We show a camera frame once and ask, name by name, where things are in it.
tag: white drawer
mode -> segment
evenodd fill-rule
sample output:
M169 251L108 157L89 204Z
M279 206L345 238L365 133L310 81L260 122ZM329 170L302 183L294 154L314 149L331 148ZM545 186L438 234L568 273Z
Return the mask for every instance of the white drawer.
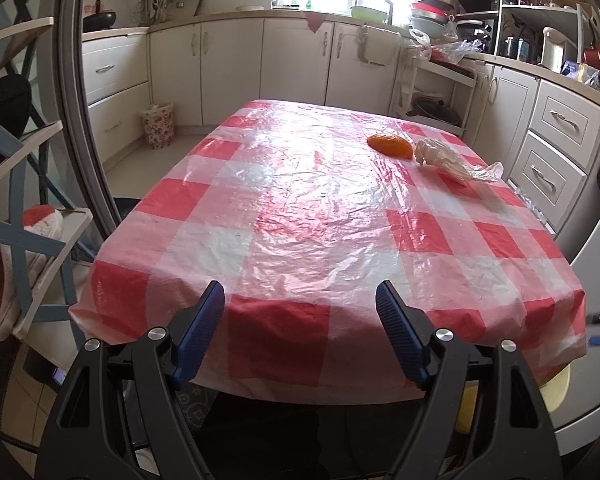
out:
M510 178L558 230L580 195L587 176L553 146L528 132Z
M530 127L589 172L600 144L600 107L597 104L542 81Z
M146 35L85 41L82 70L89 104L148 81Z
M144 135L140 111L149 107L149 83L134 86L89 107L91 131L102 163Z

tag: checkered tablecloth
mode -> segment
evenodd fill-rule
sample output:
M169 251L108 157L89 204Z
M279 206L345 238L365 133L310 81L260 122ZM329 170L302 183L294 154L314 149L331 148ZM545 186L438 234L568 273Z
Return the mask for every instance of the checkered tablecloth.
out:
M462 186L366 145L451 134L388 117L256 101L161 180L104 243L71 312L110 343L165 325L210 280L227 308L196 382L317 404L419 395L374 306L391 280L436 327L511 338L539 381L584 354L584 293L504 182Z

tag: trash can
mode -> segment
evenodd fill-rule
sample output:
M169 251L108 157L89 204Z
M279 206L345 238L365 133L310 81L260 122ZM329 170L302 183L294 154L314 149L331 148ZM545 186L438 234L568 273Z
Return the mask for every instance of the trash can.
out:
M173 103L153 105L140 112L144 121L144 136L154 150L165 148L176 140L173 132Z

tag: metal bolt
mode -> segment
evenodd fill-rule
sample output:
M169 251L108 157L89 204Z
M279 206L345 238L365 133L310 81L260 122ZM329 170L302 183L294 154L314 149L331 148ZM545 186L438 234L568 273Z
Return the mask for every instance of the metal bolt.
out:
M100 342L97 339L89 339L84 344L84 349L87 352L93 352L94 350L97 350L98 348L100 348Z
M152 328L149 330L149 339L152 341L158 341L167 335L167 331L163 329L161 326L157 326L156 328Z
M500 346L502 346L502 349L505 352L515 352L516 348L518 348L511 339L503 340L502 343L500 343Z
M439 328L436 330L436 337L440 341L451 341L454 338L454 333L448 328Z

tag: orange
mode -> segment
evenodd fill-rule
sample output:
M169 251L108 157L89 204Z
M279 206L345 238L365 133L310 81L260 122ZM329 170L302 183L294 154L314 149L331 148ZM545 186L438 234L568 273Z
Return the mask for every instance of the orange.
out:
M376 152L399 158L413 158L413 145L395 134L374 134L366 140Z

